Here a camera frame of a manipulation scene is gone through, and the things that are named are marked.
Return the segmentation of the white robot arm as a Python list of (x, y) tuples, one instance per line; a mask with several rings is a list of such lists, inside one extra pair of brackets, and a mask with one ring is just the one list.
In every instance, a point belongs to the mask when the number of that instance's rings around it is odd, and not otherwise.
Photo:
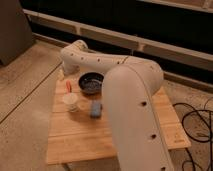
[(64, 72), (80, 66), (104, 75), (102, 104), (121, 171), (174, 171), (152, 96), (164, 75), (158, 63), (134, 56), (91, 53), (77, 40), (60, 52)]

